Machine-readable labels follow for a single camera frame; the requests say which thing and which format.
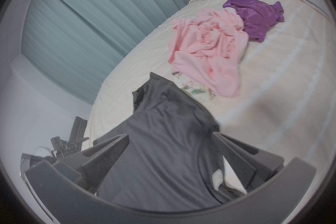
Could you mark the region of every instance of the white stripe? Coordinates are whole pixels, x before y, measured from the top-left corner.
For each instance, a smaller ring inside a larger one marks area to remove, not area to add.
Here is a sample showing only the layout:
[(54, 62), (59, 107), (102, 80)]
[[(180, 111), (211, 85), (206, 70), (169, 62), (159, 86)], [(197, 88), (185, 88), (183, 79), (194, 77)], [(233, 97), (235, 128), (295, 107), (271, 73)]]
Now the white stripe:
[(307, 25), (306, 32), (303, 34), (303, 37), (300, 39), (296, 47), (293, 49), (292, 53), (283, 60), (282, 66), (279, 66), (276, 68), (276, 71), (274, 73), (271, 73), (268, 77), (268, 80), (261, 83), (261, 86), (259, 89), (255, 89), (251, 92), (250, 97), (246, 99), (244, 102), (240, 104), (240, 106), (230, 109), (227, 115), (221, 119), (217, 119), (222, 126), (225, 126), (230, 120), (238, 116), (241, 112), (243, 112), (246, 108), (248, 108), (250, 105), (252, 105), (262, 94), (267, 91), (284, 73), (285, 71), (290, 67), (291, 63), (296, 58), (296, 55), (301, 50), (302, 46), (305, 44), (306, 39), (309, 36), (311, 25), (313, 22), (315, 11), (313, 12), (309, 23)]
[[(335, 35), (335, 30), (334, 30), (334, 42), (336, 42), (336, 35)], [(317, 136), (317, 139), (316, 139), (316, 142), (311, 146), (307, 156), (306, 156), (306, 161), (310, 161), (315, 153), (315, 151), (317, 150), (318, 146), (320, 145), (321, 141), (323, 140), (325, 134), (326, 134), (326, 131), (328, 130), (329, 128), (329, 124), (330, 124), (330, 121), (331, 121), (331, 118), (335, 112), (335, 107), (336, 107), (336, 90), (334, 91), (333, 93), (333, 99), (332, 99), (332, 102), (331, 102), (331, 105), (330, 105), (330, 110), (328, 112), (328, 116), (327, 118), (325, 119), (325, 121), (323, 122), (322, 124), (322, 129), (320, 131), (320, 133), (318, 134)]]
[(303, 100), (299, 101), (296, 106), (296, 109), (289, 114), (288, 120), (286, 120), (280, 125), (278, 132), (271, 134), (269, 138), (267, 138), (266, 148), (269, 148), (274, 143), (276, 143), (281, 137), (284, 136), (284, 134), (293, 126), (296, 119), (301, 115), (301, 113), (303, 112), (307, 104), (309, 103), (315, 91), (317, 82), (320, 78), (325, 57), (326, 57), (326, 20), (324, 18), (323, 20), (323, 48), (322, 48), (322, 52), (320, 55), (320, 59), (318, 61), (316, 73), (313, 76), (313, 80), (309, 84), (308, 90), (304, 93)]
[(246, 63), (248, 63), (249, 61), (251, 61), (256, 55), (258, 55), (260, 52), (262, 52), (265, 48), (267, 48), (271, 42), (278, 37), (278, 35), (280, 33), (283, 33), (283, 31), (287, 28), (287, 26), (289, 26), (292, 21), (294, 20), (294, 18), (296, 17), (296, 15), (301, 11), (301, 9), (305, 6), (305, 4), (302, 4), (301, 7), (299, 9), (296, 10), (296, 12), (294, 12), (292, 14), (292, 16), (288, 19), (288, 21), (285, 21), (282, 25), (281, 28), (276, 31), (275, 33), (273, 33), (269, 38), (267, 38), (262, 45), (259, 45), (254, 51), (252, 51), (247, 57), (245, 57), (242, 62), (240, 63), (240, 65), (244, 65)]

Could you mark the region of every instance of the mattress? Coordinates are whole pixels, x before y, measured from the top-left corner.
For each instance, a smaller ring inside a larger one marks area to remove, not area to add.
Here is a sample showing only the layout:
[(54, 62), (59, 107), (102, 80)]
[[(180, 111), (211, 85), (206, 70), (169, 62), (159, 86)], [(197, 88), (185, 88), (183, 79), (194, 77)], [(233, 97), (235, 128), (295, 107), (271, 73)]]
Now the mattress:
[[(133, 113), (132, 92), (154, 72), (173, 80), (168, 43), (172, 20), (193, 18), (227, 0), (195, 1), (167, 19), (139, 43), (103, 82), (85, 131), (83, 149)], [(285, 22), (270, 29), (263, 43), (250, 41), (239, 65), (240, 95), (198, 99), (220, 131), (285, 158), (305, 159), (325, 171), (336, 141), (335, 27), (305, 0), (280, 1)]]

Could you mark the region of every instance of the curtain fold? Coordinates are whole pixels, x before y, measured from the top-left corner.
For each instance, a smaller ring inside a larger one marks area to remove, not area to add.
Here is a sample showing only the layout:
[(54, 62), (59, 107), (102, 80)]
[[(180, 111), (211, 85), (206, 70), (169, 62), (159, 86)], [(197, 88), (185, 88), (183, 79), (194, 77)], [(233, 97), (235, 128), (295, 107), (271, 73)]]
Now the curtain fold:
[(93, 103), (106, 76), (184, 0), (32, 0), (22, 53), (74, 96)]

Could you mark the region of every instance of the pile of clothes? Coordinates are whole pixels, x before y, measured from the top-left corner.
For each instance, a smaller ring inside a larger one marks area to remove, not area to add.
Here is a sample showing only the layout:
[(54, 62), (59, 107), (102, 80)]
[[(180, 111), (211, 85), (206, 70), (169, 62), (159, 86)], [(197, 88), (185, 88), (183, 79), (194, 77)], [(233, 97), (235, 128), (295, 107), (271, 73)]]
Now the pile of clothes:
[(174, 83), (205, 99), (239, 95), (238, 64), (248, 40), (263, 42), (284, 21), (280, 2), (228, 0), (222, 10), (204, 9), (195, 19), (175, 19), (168, 62)]

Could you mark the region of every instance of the pink garment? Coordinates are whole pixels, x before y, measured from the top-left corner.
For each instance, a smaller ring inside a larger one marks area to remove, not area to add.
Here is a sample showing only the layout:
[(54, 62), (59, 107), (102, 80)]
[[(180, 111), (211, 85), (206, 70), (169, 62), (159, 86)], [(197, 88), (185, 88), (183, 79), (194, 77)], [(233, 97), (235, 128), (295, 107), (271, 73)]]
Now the pink garment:
[(204, 9), (195, 19), (175, 19), (175, 34), (169, 43), (168, 62), (209, 87), (214, 93), (239, 95), (238, 63), (248, 34), (234, 8)]

